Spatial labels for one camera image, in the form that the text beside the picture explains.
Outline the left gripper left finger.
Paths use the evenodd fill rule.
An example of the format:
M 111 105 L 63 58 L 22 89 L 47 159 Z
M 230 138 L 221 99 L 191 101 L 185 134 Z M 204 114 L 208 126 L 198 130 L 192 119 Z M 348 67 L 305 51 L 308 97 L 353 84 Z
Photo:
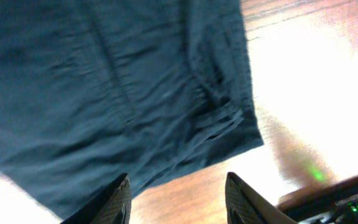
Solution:
M 131 202 L 129 177 L 121 174 L 62 224 L 129 224 Z

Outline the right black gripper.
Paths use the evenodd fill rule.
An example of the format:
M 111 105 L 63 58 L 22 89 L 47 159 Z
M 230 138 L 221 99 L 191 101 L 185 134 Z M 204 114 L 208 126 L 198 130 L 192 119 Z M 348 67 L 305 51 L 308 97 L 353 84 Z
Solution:
M 358 176 L 292 198 L 277 208 L 297 223 L 358 224 Z

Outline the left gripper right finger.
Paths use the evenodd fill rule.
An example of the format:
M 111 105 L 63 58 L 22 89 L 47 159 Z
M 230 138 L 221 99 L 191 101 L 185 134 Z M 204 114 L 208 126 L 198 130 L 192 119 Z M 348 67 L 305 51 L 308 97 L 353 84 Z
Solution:
M 227 173 L 225 201 L 228 224 L 297 224 L 234 172 Z

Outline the navy blue shorts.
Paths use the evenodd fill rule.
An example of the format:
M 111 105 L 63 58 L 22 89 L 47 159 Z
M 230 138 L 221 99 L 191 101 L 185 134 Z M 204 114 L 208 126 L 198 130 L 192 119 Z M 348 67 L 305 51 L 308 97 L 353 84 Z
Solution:
M 238 0 L 0 0 L 0 171 L 60 218 L 262 144 Z

